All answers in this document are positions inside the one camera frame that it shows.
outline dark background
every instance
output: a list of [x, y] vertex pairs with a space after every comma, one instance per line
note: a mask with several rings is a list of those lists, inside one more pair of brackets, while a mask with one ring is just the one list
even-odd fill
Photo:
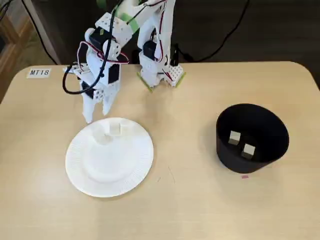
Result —
[[[63, 64], [104, 11], [95, 0], [33, 0]], [[108, 10], [115, 5], [108, 1]], [[239, 29], [207, 62], [293, 61], [320, 87], [320, 0], [251, 0]], [[176, 0], [172, 43], [195, 58], [212, 53], [235, 26], [246, 0]], [[133, 39], [124, 52], [137, 49]]]
[[0, 36], [0, 54], [2, 50], [5, 48], [5, 46], [6, 46], [5, 40]]

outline floor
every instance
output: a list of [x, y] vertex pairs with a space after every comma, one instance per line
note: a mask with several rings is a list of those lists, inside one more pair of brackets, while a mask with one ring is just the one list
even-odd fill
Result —
[[23, 52], [17, 60], [14, 71], [12, 71], [11, 76], [3, 81], [4, 84], [0, 88], [0, 102], [5, 96], [12, 79], [20, 70], [34, 65], [52, 64], [53, 62], [48, 58], [44, 51], [37, 33], [35, 31], [32, 32]]

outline white cube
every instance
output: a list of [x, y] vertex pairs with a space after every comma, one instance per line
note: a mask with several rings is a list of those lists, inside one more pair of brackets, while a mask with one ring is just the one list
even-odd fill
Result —
[[238, 145], [240, 142], [241, 133], [236, 131], [231, 131], [230, 138], [229, 138], [229, 144]]
[[246, 159], [252, 159], [255, 154], [255, 150], [256, 148], [254, 146], [245, 144], [241, 155]]

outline black cable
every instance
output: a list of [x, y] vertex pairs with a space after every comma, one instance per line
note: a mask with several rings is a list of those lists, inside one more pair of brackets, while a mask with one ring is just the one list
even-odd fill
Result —
[[38, 34], [38, 36], [39, 36], [41, 45], [42, 45], [45, 53], [46, 53], [46, 54], [48, 55], [48, 57], [52, 60], [52, 62], [53, 62], [55, 65], [57, 65], [57, 62], [55, 61], [55, 59], [54, 59], [54, 58], [50, 55], [50, 53], [47, 51], [47, 48], [46, 48], [46, 46], [45, 46], [45, 43], [44, 43], [44, 41], [42, 40], [42, 37], [41, 37], [41, 35], [40, 35], [39, 29], [37, 28], [36, 22], [35, 22], [34, 18], [32, 17], [29, 9], [27, 8], [27, 5], [26, 5], [25, 1], [24, 1], [24, 0], [21, 0], [21, 2], [22, 2], [22, 4], [23, 4], [23, 6], [24, 6], [24, 9], [25, 9], [26, 12], [28, 13], [28, 15], [29, 15], [29, 17], [30, 17], [30, 19], [31, 19], [31, 21], [32, 21], [32, 24], [33, 24], [33, 26], [34, 26], [34, 29], [35, 29], [36, 33]]
[[[109, 29], [109, 35], [111, 36], [112, 38], [112, 32], [113, 32], [113, 27], [114, 27], [114, 20], [115, 20], [115, 16], [116, 16], [116, 11], [119, 7], [119, 5], [123, 2], [124, 0], [119, 0], [118, 4], [115, 6], [115, 8], [113, 9], [112, 11], [112, 14], [111, 14], [111, 19], [110, 19], [110, 29]], [[63, 90], [67, 93], [67, 94], [70, 94], [70, 95], [79, 95], [79, 94], [84, 94], [86, 93], [87, 91], [90, 91], [92, 90], [97, 84], [98, 82], [100, 81], [101, 78], [104, 77], [104, 70], [105, 70], [105, 67], [106, 67], [106, 64], [107, 64], [107, 60], [108, 60], [108, 56], [109, 56], [109, 52], [110, 52], [110, 48], [111, 48], [111, 41], [112, 39], [109, 39], [108, 43], [107, 43], [107, 46], [106, 46], [106, 51], [105, 51], [105, 55], [104, 55], [104, 60], [103, 60], [103, 63], [102, 63], [102, 66], [100, 67], [100, 72], [96, 78], [96, 80], [94, 81], [94, 83], [85, 88], [85, 89], [82, 89], [80, 91], [69, 91], [66, 87], [66, 80], [67, 80], [67, 75], [68, 73], [70, 72], [71, 68], [73, 67], [74, 63], [71, 63], [68, 68], [66, 69], [64, 75], [63, 75], [63, 78], [62, 78], [62, 88]]]
[[2, 21], [2, 19], [5, 17], [7, 11], [9, 10], [10, 4], [13, 0], [9, 0], [7, 1], [5, 4], [2, 5], [2, 7], [0, 8], [0, 13], [3, 12], [2, 16], [0, 16], [0, 22]]
[[200, 63], [200, 62], [203, 62], [205, 60], [208, 60], [210, 58], [212, 58], [214, 55], [216, 55], [218, 52], [220, 52], [220, 50], [223, 48], [223, 46], [225, 45], [225, 43], [227, 42], [227, 40], [232, 36], [232, 34], [238, 29], [238, 27], [240, 26], [246, 12], [247, 12], [247, 9], [250, 5], [250, 0], [247, 0], [245, 5], [244, 5], [244, 8], [242, 10], [242, 13], [241, 13], [241, 16], [237, 22], [237, 24], [235, 25], [235, 27], [224, 37], [223, 41], [222, 41], [222, 44], [213, 52], [211, 53], [210, 55], [206, 56], [206, 57], [203, 57], [201, 58], [200, 60], [195, 60], [190, 54], [188, 53], [184, 53], [180, 48], [179, 46], [176, 44], [175, 48], [179, 51], [179, 53], [181, 53], [181, 55], [183, 56], [183, 58], [189, 62], [189, 63]]
[[132, 22], [132, 20], [136, 19], [136, 17], [137, 17], [140, 13], [142, 13], [142, 11], [143, 11], [146, 7], [154, 7], [154, 6], [158, 5], [158, 4], [162, 4], [162, 3], [166, 2], [166, 1], [167, 1], [167, 0], [160, 0], [160, 1], [156, 2], [156, 3], [154, 3], [154, 4], [150, 4], [150, 5], [145, 4], [144, 7], [143, 7], [140, 11], [138, 11], [129, 21], [126, 22], [126, 24], [128, 25], [129, 23]]
[[129, 23], [132, 22], [132, 20], [134, 20], [148, 5], [145, 5], [140, 11], [138, 11], [136, 13], [136, 15], [134, 15], [129, 21], [126, 22], [126, 24], [128, 25]]

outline black cable on floor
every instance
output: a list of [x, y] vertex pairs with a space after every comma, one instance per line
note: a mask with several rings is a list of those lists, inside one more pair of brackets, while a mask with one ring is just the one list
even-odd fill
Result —
[[55, 65], [58, 65], [57, 62], [55, 61], [55, 59], [54, 59], [54, 58], [50, 55], [50, 53], [47, 51], [47, 48], [46, 48], [46, 46], [45, 46], [45, 43], [44, 43], [44, 41], [42, 40], [42, 37], [41, 37], [41, 35], [40, 35], [39, 29], [37, 28], [36, 22], [35, 22], [35, 20], [33, 19], [33, 17], [31, 16], [31, 13], [30, 13], [29, 9], [27, 8], [25, 1], [24, 1], [24, 0], [21, 0], [21, 2], [22, 2], [22, 4], [23, 4], [26, 12], [28, 13], [31, 21], [32, 21], [32, 24], [33, 24], [33, 26], [34, 26], [34, 28], [35, 28], [36, 33], [37, 33], [38, 36], [39, 36], [41, 45], [42, 45], [45, 53], [48, 55], [48, 57], [52, 60], [52, 62], [53, 62]]
[[184, 53], [180, 48], [179, 48], [179, 45], [176, 44], [175, 45], [175, 51], [178, 51], [182, 56], [183, 58], [189, 62], [189, 63], [200, 63], [200, 62], [203, 62], [205, 60], [208, 60], [210, 58], [212, 58], [214, 55], [216, 55], [218, 52], [220, 52], [220, 50], [224, 47], [225, 43], [227, 42], [227, 40], [232, 36], [232, 34], [234, 34], [234, 32], [238, 29], [238, 27], [240, 26], [242, 20], [244, 19], [244, 16], [246, 15], [246, 12], [247, 12], [247, 9], [250, 5], [250, 0], [247, 0], [245, 5], [244, 5], [244, 8], [242, 10], [242, 13], [241, 13], [241, 16], [237, 22], [237, 24], [235, 25], [235, 27], [224, 37], [223, 41], [222, 41], [222, 44], [213, 52], [211, 53], [210, 55], [208, 56], [205, 56], [199, 60], [195, 60], [195, 58], [193, 56], [191, 56], [189, 53]]

